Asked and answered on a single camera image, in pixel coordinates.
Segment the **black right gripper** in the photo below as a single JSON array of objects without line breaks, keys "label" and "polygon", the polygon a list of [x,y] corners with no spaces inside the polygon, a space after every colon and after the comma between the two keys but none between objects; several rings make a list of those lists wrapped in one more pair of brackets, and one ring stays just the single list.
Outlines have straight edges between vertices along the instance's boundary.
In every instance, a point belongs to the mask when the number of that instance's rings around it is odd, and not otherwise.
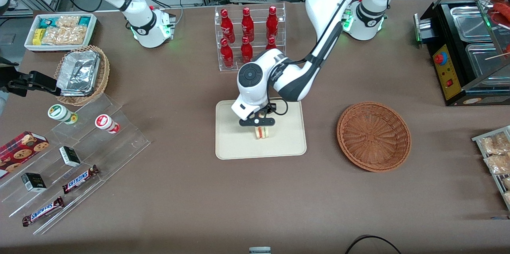
[{"label": "black right gripper", "polygon": [[19,63],[13,63],[3,57],[0,58],[0,89],[2,92],[18,96],[27,96],[28,91],[46,92],[54,96],[61,95],[61,89],[57,87],[56,79],[37,71],[29,72],[26,79],[26,74],[18,72],[16,69],[19,65]]}]

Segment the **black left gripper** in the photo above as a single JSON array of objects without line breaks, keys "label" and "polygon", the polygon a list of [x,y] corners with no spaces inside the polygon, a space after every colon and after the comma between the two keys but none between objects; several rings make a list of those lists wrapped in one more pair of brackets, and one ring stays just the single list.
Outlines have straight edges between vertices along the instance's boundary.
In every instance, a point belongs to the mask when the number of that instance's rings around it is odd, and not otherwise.
[{"label": "black left gripper", "polygon": [[254,126],[255,132],[260,132],[260,126],[267,127],[267,131],[275,125],[275,119],[268,117],[268,114],[275,113],[277,109],[276,104],[268,104],[265,107],[258,110],[253,114],[253,117],[249,117],[246,120],[239,120],[239,125],[243,127]]}]

